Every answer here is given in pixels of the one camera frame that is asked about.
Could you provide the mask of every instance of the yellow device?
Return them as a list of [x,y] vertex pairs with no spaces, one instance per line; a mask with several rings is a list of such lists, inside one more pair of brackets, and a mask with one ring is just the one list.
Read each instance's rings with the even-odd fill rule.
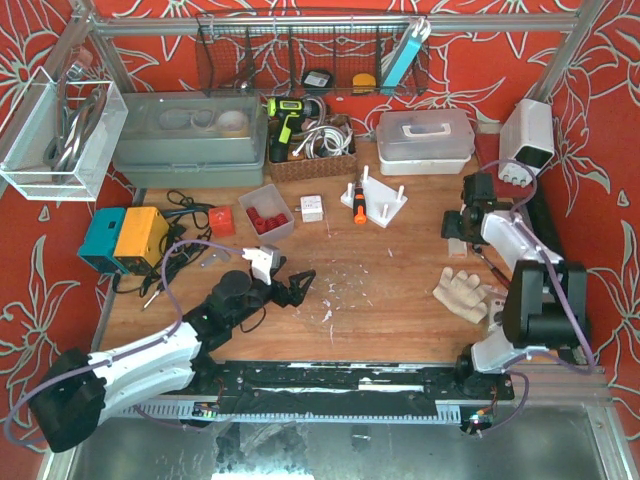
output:
[[133,275],[146,275],[162,259],[169,224],[156,207],[131,207],[113,256]]

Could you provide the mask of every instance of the wooden table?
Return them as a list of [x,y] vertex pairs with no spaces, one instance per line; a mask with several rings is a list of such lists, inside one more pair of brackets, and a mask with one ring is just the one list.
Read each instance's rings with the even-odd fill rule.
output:
[[[359,142],[360,168],[398,188],[405,185],[408,202],[387,229],[367,222],[357,226],[340,195],[353,177],[329,177],[278,184],[293,211],[300,197],[321,194],[326,221],[302,223],[295,213],[293,235],[278,242],[288,262],[278,274],[315,269],[317,277],[298,308],[267,306],[267,317],[255,331],[238,328],[230,342],[212,353],[226,360],[317,360],[384,362],[453,362],[460,350],[485,335],[486,320],[473,325],[441,305],[431,294],[442,269],[477,273],[484,283],[497,285],[482,261],[473,255],[449,259],[447,241],[440,238],[445,210],[460,208],[463,174],[476,168],[475,159],[461,175],[382,177],[375,143]],[[196,201],[233,206],[236,235],[220,239],[234,247],[255,246],[257,238],[238,204],[238,197],[253,188],[186,190]],[[149,190],[146,205],[168,208],[165,190]],[[184,224],[191,223],[185,218]],[[487,254],[508,272],[493,249]],[[171,288],[184,311],[201,303],[227,270],[248,270],[237,257],[206,268],[196,262],[178,274]],[[139,279],[127,279],[122,288]],[[136,294],[118,295],[101,349],[124,345],[168,326],[175,318],[166,295],[141,311],[144,300]],[[246,321],[247,328],[260,314]]]

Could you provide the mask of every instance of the white work glove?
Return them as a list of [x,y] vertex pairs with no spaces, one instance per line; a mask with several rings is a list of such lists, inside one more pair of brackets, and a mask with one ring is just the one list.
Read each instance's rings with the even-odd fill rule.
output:
[[480,277],[469,276],[464,270],[453,276],[453,269],[445,267],[438,286],[433,290],[433,296],[449,309],[451,313],[478,323],[487,315],[487,306],[482,301],[487,292],[480,285]]

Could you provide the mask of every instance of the cordless drill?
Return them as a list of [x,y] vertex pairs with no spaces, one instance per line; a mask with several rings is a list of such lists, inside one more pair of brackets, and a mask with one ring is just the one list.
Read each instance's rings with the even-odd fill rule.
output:
[[269,117],[279,120],[278,129],[269,142],[269,158],[273,163],[287,161],[291,134],[302,130],[302,123],[307,117],[316,117],[320,108],[310,100],[278,97],[267,102]]

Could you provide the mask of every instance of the red box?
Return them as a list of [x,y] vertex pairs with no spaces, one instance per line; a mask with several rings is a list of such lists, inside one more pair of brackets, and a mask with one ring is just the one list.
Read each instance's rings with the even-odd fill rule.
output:
[[209,226],[214,237],[228,237],[235,235],[236,228],[233,225],[233,213],[231,207],[216,207],[209,209]]

